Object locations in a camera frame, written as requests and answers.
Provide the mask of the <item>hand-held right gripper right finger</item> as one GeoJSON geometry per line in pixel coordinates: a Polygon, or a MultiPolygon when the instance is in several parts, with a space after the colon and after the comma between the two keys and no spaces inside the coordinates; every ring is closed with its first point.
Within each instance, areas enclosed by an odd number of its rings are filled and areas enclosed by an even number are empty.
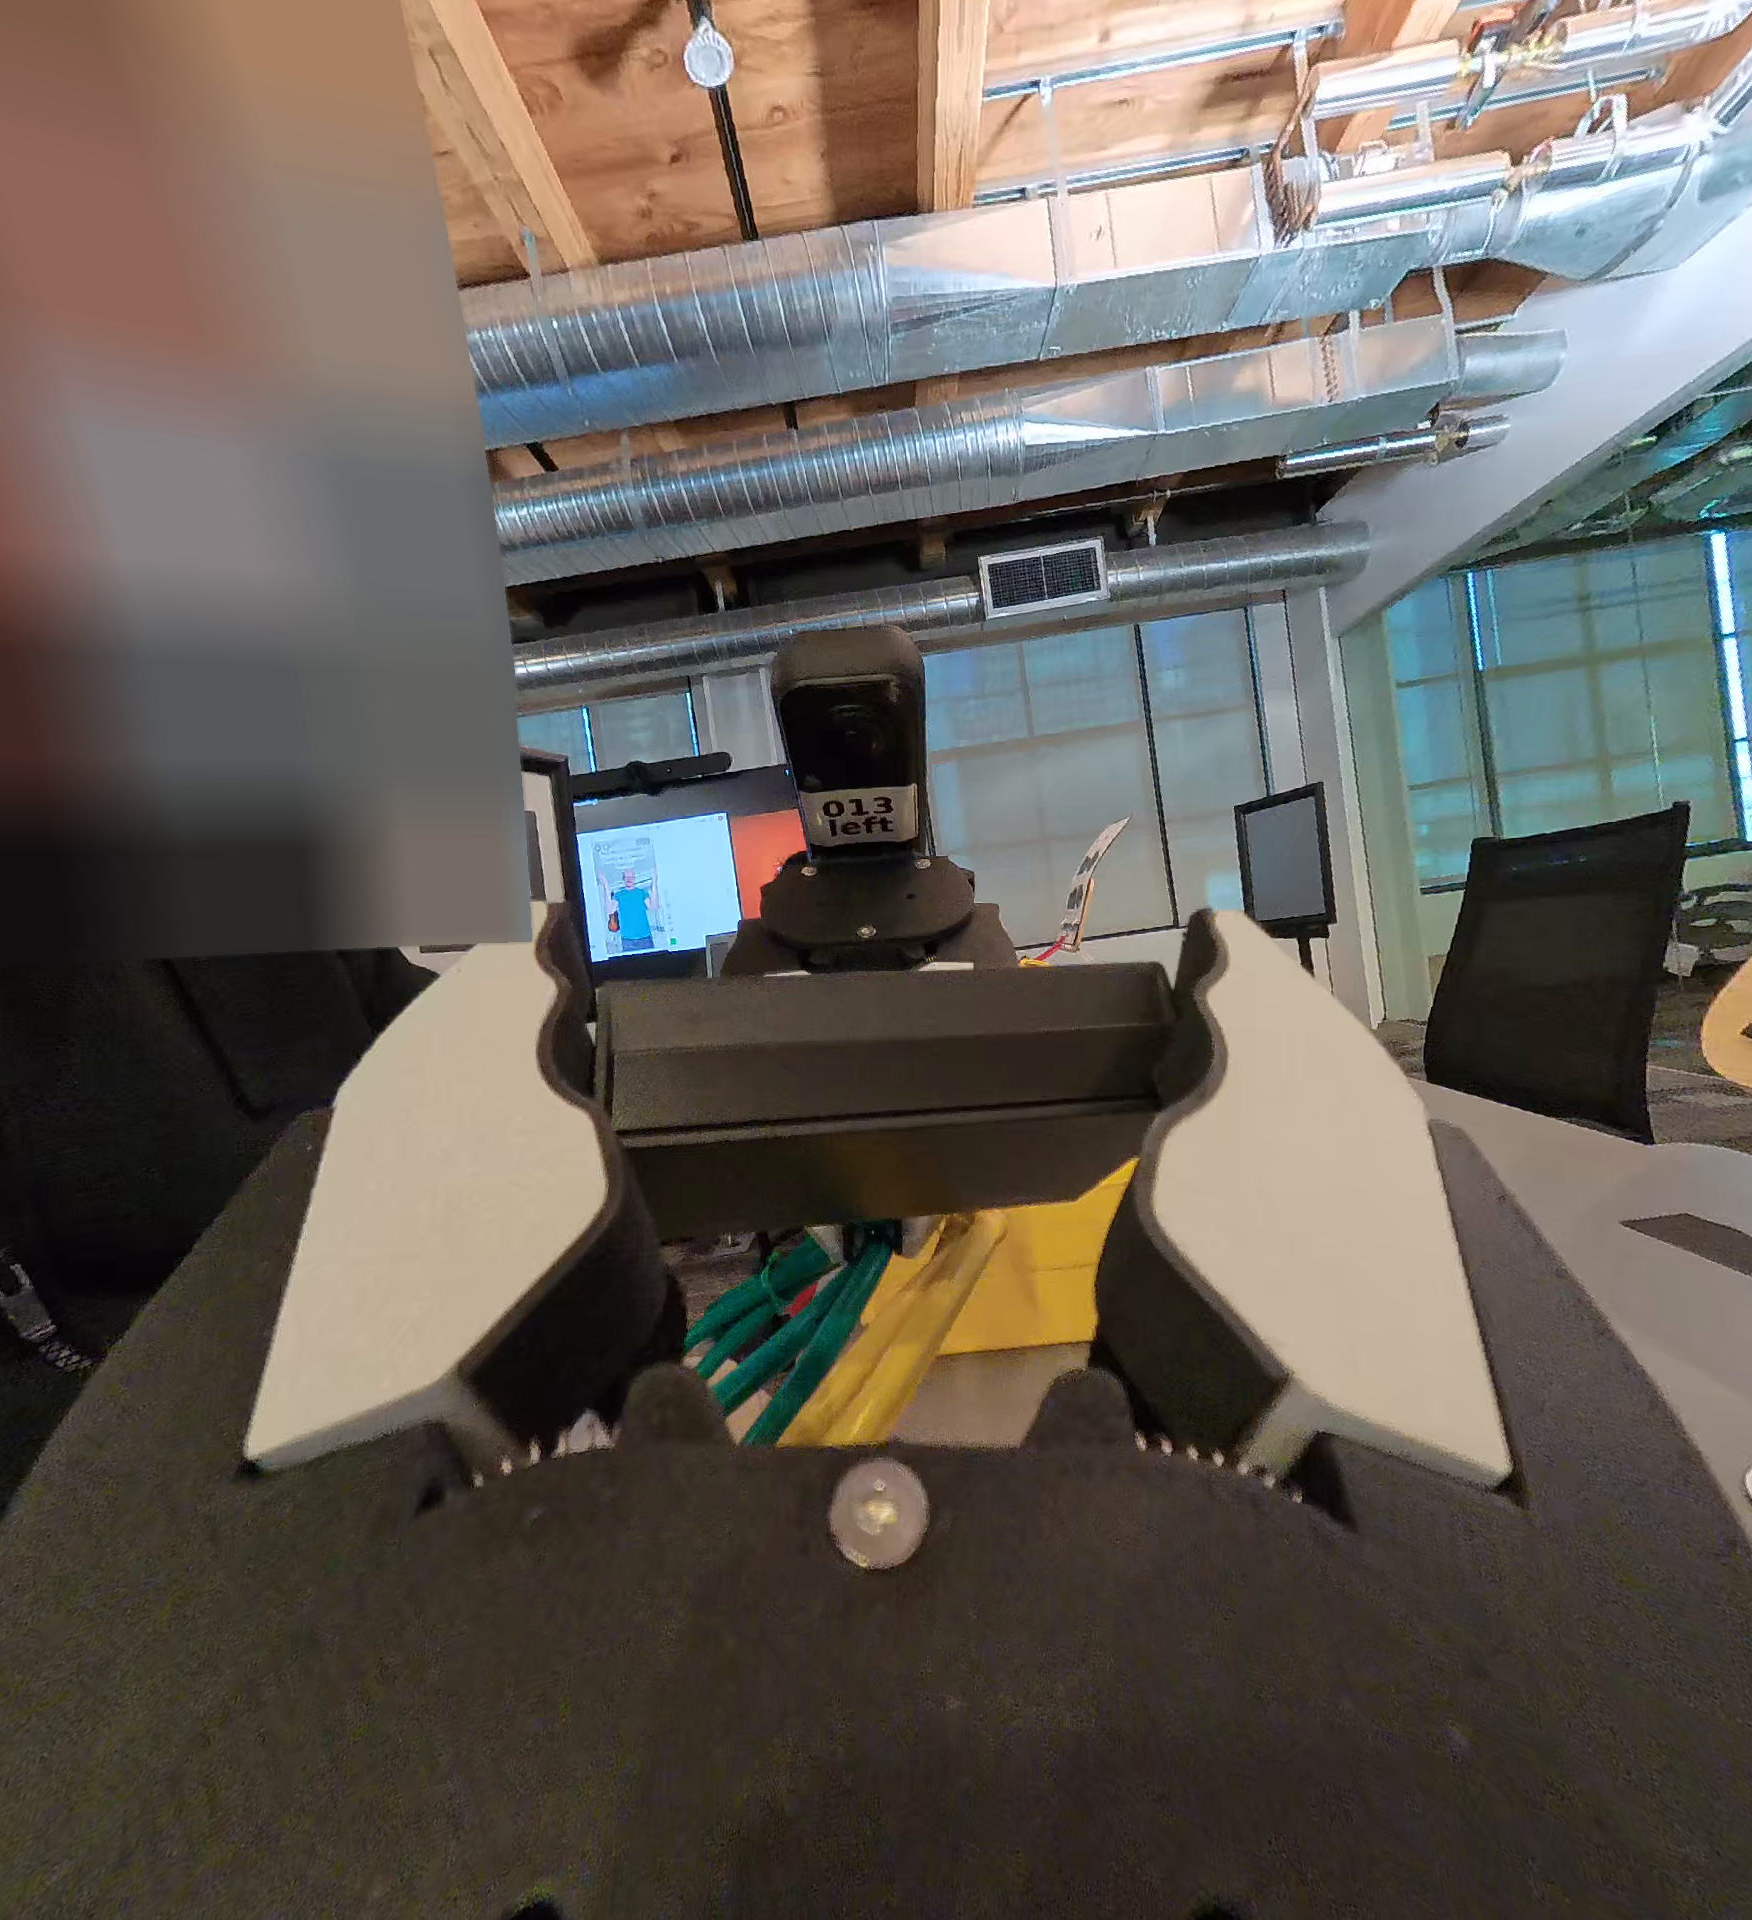
{"type": "Polygon", "coordinates": [[[1232,909],[1185,927],[1093,1357],[1145,1439],[1273,1483],[1352,1442],[1511,1475],[1431,1125],[1371,1030],[1232,909]]]}

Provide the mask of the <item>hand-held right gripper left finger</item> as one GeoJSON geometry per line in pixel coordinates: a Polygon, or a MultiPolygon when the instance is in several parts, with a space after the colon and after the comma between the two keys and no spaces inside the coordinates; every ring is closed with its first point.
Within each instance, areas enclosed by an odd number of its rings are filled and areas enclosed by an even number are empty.
{"type": "Polygon", "coordinates": [[[616,1446],[686,1328],[607,1114],[560,903],[454,959],[334,1098],[243,1458],[440,1428],[473,1475],[616,1446]]]}

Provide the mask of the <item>black ethernet switch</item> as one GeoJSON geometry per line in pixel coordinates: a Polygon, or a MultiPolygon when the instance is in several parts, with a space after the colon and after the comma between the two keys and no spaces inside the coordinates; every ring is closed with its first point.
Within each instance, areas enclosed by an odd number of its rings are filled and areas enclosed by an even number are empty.
{"type": "Polygon", "coordinates": [[[665,1240],[1073,1201],[1212,1063],[1157,964],[619,982],[596,1040],[665,1240]]]}

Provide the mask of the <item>yellow plastic bin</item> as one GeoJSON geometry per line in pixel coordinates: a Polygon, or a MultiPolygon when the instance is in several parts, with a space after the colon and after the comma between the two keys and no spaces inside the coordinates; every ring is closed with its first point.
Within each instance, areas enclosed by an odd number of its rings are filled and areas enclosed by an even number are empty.
{"type": "Polygon", "coordinates": [[[1135,1159],[1070,1201],[1011,1207],[942,1354],[1085,1346],[1096,1332],[1095,1276],[1135,1159]]]}

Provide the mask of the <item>black video bar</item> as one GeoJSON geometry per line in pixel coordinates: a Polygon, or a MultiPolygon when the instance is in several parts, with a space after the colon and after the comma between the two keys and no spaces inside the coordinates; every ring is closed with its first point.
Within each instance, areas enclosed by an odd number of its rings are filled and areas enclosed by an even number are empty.
{"type": "Polygon", "coordinates": [[[730,753],[674,756],[665,760],[629,760],[589,775],[570,777],[570,795],[577,801],[609,801],[624,797],[658,797],[669,788],[719,781],[732,773],[730,753]]]}

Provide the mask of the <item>black mesh office chair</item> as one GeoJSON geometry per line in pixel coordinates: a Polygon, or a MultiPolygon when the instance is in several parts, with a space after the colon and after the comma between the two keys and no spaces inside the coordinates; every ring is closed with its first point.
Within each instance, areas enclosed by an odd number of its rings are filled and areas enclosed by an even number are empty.
{"type": "Polygon", "coordinates": [[[1482,836],[1434,1005],[1429,1085],[1653,1143],[1646,1052],[1690,805],[1482,836]]]}

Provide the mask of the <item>black monitor on stand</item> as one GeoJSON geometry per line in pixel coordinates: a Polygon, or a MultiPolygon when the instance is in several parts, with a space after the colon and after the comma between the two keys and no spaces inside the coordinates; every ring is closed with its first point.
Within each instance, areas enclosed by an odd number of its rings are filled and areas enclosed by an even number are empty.
{"type": "Polygon", "coordinates": [[[1263,933],[1292,941],[1306,975],[1316,944],[1336,923],[1325,790],[1310,781],[1234,808],[1244,913],[1263,933]]]}

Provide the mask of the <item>person's black jacket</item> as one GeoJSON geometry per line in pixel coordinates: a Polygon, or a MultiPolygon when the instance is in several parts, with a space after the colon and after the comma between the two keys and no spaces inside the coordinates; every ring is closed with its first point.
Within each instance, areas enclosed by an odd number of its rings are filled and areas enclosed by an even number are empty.
{"type": "Polygon", "coordinates": [[[0,1521],[280,1133],[431,985],[391,948],[0,971],[0,1521]]]}

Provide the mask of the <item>white vent grille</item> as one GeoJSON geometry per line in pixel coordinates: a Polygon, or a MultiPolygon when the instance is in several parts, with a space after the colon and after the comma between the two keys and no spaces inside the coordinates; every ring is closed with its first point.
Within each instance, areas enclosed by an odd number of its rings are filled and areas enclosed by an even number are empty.
{"type": "Polygon", "coordinates": [[[1025,620],[1110,598],[1102,538],[1057,541],[977,559],[984,621],[1025,620]]]}

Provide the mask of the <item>large wall display screen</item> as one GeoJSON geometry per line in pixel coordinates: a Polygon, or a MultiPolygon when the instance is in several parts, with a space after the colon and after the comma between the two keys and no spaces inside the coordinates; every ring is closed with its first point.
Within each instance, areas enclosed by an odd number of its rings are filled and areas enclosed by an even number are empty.
{"type": "Polygon", "coordinates": [[[577,785],[577,915],[594,985],[709,977],[712,941],[756,918],[763,888],[805,851],[785,764],[669,770],[690,781],[627,793],[598,777],[577,785]]]}

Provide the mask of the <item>spiral metal air duct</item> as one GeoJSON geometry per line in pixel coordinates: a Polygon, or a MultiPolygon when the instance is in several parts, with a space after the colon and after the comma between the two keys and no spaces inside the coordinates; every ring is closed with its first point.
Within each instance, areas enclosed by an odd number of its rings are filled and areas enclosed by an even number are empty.
{"type": "Polygon", "coordinates": [[[1752,108],[1325,179],[1267,166],[821,227],[464,292],[489,448],[1380,306],[1492,261],[1660,273],[1752,203],[1752,108]]]}
{"type": "Polygon", "coordinates": [[[621,455],[493,488],[503,566],[552,581],[1412,435],[1560,375],[1560,330],[1376,322],[1181,363],[621,455]]]}
{"type": "Polygon", "coordinates": [[[1369,564],[1362,521],[1333,521],[1251,535],[1146,544],[1108,552],[1100,593],[1050,595],[992,611],[977,575],[858,588],[770,606],[651,620],[511,647],[518,711],[581,704],[594,690],[629,690],[742,669],[772,660],[796,638],[897,627],[922,651],[1017,641],[1054,632],[1244,608],[1290,590],[1339,588],[1369,564]]]}

